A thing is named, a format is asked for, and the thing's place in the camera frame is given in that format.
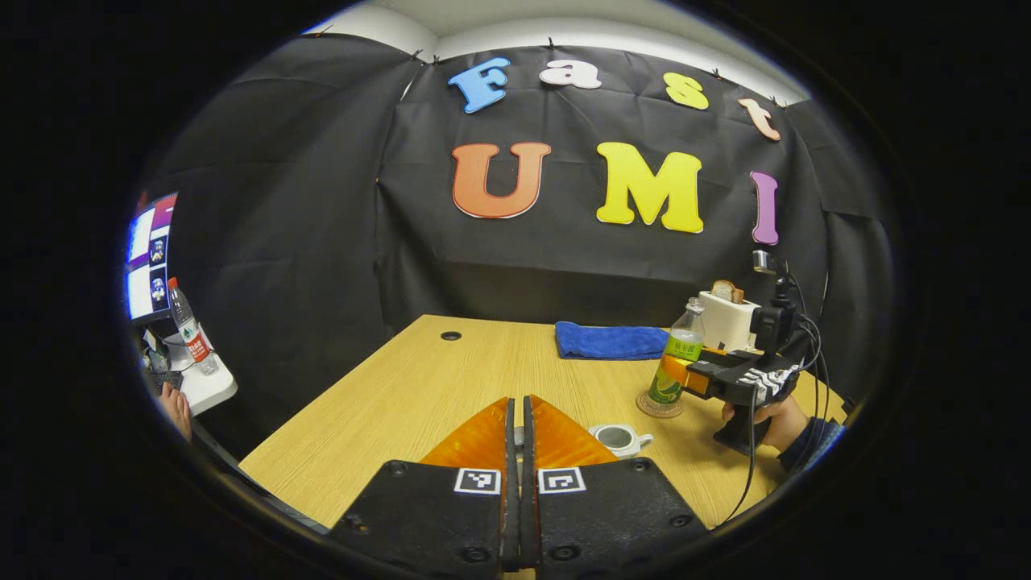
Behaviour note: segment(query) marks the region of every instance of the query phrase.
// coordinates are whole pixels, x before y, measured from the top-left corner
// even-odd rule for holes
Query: plastic bottle
[[[182,342],[190,349],[190,354],[194,357],[194,363],[200,368],[200,372],[211,375],[219,371],[219,364],[211,356],[211,349],[204,342],[204,337],[200,334],[197,319],[194,318],[193,309],[190,303],[179,289],[179,280],[175,277],[168,278],[168,300],[172,305],[172,320],[175,328],[179,330]]]
[[[648,388],[648,399],[661,405],[672,405],[680,399],[687,369],[702,354],[705,341],[702,312],[705,305],[698,299],[690,299],[686,308],[684,316],[669,329],[669,340]]]

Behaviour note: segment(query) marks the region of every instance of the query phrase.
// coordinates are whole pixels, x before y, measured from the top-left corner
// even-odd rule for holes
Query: wooden table
[[[444,341],[445,332],[462,338]],[[522,425],[523,397],[534,394],[584,428],[626,423],[638,434],[653,434],[655,441],[641,455],[653,458],[713,527],[737,504],[749,459],[712,441],[723,427],[720,401],[685,394],[684,413],[672,419],[655,419],[637,409],[634,399],[647,387],[657,365],[561,360],[553,326],[427,315],[279,428],[240,467],[287,504],[333,527],[385,462],[420,460],[502,397],[516,399],[516,424]],[[810,414],[813,381],[805,373],[794,393]],[[825,393],[821,385],[822,400]],[[839,423],[845,417],[841,399],[833,394],[829,416]],[[759,448],[741,511],[783,480],[775,457],[776,450]]]

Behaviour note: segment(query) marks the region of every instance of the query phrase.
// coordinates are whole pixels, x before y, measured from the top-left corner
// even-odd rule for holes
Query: red label
[[[190,354],[193,355],[195,363],[204,361],[204,357],[206,357],[207,353],[210,352],[207,345],[204,344],[204,339],[201,338],[200,333],[198,333],[197,336],[194,337],[194,340],[188,343],[187,346],[190,347]]]

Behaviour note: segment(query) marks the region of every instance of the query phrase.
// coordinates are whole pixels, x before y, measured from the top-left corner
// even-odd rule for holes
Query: black fabric
[[[409,56],[299,38],[182,131],[148,180],[178,191],[177,275],[239,387],[197,418],[244,457],[389,339],[372,272],[373,183]]]
[[[472,114],[446,81],[494,57],[511,61],[504,98]],[[600,69],[600,89],[556,87],[537,74],[550,60]],[[707,110],[672,102],[662,79],[678,72],[698,80]],[[774,143],[753,126],[737,99],[756,99],[781,133]],[[765,304],[770,277],[752,270],[750,252],[786,258],[823,329],[832,387],[845,398],[866,393],[890,339],[892,271],[887,187],[845,137],[811,102],[780,109],[765,97],[687,65],[621,50],[523,47],[466,55],[426,67],[397,106],[379,180],[377,272],[384,313],[403,329],[424,313],[553,323],[668,326],[689,297],[718,278]],[[540,195],[527,212],[481,219],[452,201],[451,150],[496,144],[488,191],[514,186],[511,143],[540,141]],[[670,231],[639,216],[627,226],[595,215],[605,200],[603,141],[635,145],[653,171],[670,151],[694,155],[699,172],[698,234]],[[778,181],[780,241],[752,240],[755,185],[750,172]],[[825,308],[825,289],[827,305]],[[807,354],[799,334],[786,351]]]

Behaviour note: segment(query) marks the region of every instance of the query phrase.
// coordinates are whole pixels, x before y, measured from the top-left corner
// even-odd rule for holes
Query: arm
[[[725,404],[723,420],[729,421],[733,416],[734,407],[729,403]],[[840,425],[807,417],[791,397],[756,410],[756,423],[765,421],[767,417],[771,418],[770,428],[762,443],[780,452],[777,459],[788,471],[800,463],[804,466],[803,469],[808,469],[830,449],[844,431]]]
[[[190,422],[193,414],[190,412],[190,403],[187,398],[178,389],[173,389],[170,384],[165,383],[161,386],[161,397],[158,398],[158,403],[175,429],[182,434],[182,437],[187,441],[193,439],[193,429]]]

